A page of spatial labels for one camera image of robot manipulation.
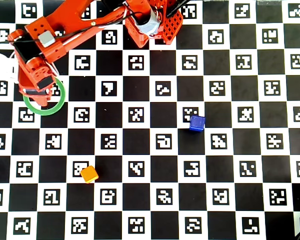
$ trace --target yellow cube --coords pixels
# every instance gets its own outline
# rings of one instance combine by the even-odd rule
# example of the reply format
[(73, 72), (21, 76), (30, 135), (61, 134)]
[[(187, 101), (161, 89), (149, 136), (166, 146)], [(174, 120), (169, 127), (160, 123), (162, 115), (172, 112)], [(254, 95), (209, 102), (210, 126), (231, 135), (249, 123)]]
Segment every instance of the yellow cube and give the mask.
[(80, 174), (83, 177), (86, 184), (99, 178), (99, 176), (93, 166), (88, 166), (87, 168), (82, 169)]

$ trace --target wire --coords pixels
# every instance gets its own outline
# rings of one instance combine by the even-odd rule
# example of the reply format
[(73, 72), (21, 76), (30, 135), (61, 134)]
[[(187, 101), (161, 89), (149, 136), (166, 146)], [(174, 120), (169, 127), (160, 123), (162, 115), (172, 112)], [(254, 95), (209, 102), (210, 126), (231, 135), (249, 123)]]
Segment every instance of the wire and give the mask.
[[(136, 11), (136, 12), (133, 12), (127, 16), (124, 16), (118, 20), (115, 20), (115, 21), (111, 21), (111, 22), (108, 22), (108, 23), (105, 23), (105, 24), (96, 24), (94, 26), (89, 26), (89, 27), (86, 27), (86, 28), (83, 28), (83, 29), (80, 29), (80, 30), (77, 30), (77, 31), (74, 31), (74, 32), (71, 32), (71, 33), (68, 33), (66, 35), (63, 35), (63, 36), (56, 36), (55, 38), (56, 39), (62, 39), (62, 38), (67, 38), (67, 37), (72, 37), (74, 35), (77, 35), (77, 34), (80, 34), (80, 33), (83, 33), (91, 28), (95, 28), (95, 27), (107, 27), (107, 26), (110, 26), (110, 25), (115, 25), (115, 24), (119, 24), (121, 23), (123, 20), (127, 19), (127, 18), (130, 18), (132, 16), (134, 16), (135, 14), (142, 14), (142, 12), (140, 11)], [(33, 39), (33, 40), (20, 40), (18, 41), (19, 43), (32, 43), (32, 42), (37, 42), (37, 41), (40, 41), (39, 39)], [(9, 43), (14, 43), (15, 41), (2, 41), (0, 42), (0, 44), (9, 44)]]

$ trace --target checkered mat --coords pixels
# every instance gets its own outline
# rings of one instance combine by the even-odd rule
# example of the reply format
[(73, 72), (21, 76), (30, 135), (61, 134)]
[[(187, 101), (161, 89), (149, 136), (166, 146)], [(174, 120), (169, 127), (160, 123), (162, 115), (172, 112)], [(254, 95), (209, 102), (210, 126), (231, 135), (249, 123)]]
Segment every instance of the checkered mat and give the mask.
[[(0, 1), (0, 41), (61, 3)], [(54, 115), (33, 114), (0, 81), (0, 240), (300, 231), (300, 0), (191, 1), (181, 12), (172, 45), (138, 49), (118, 24), (70, 50), (56, 62), (67, 96)], [(93, 2), (82, 18), (106, 14)], [(204, 132), (187, 129), (191, 115), (206, 117)], [(88, 165), (92, 184), (80, 177)]]

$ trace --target green circle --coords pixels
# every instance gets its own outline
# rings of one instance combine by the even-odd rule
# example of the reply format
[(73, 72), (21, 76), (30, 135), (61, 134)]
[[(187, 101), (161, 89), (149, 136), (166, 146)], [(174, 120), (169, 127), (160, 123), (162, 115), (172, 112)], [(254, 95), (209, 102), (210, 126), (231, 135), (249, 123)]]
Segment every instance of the green circle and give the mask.
[(39, 114), (41, 116), (49, 116), (58, 112), (66, 101), (66, 90), (64, 84), (57, 78), (56, 78), (56, 84), (60, 89), (60, 101), (54, 107), (45, 110), (37, 109), (31, 105), (29, 97), (23, 96), (23, 101), (27, 106), (27, 108), (30, 109), (35, 114)]

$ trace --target checkerboard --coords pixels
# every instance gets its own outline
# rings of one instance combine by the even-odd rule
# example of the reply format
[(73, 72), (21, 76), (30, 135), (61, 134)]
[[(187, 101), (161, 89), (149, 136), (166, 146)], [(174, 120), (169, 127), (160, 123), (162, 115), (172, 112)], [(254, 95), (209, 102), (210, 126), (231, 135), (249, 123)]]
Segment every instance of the checkerboard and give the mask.
[[(62, 1), (0, 1), (0, 42)], [(171, 45), (123, 24), (58, 60), (33, 114), (0, 80), (0, 240), (273, 240), (300, 232), (300, 0), (191, 1)], [(92, 2), (83, 19), (105, 16)], [(10, 56), (12, 46), (0, 44)], [(52, 107), (60, 98), (53, 88)], [(192, 115), (204, 132), (189, 131)], [(85, 184), (92, 165), (99, 179)]]

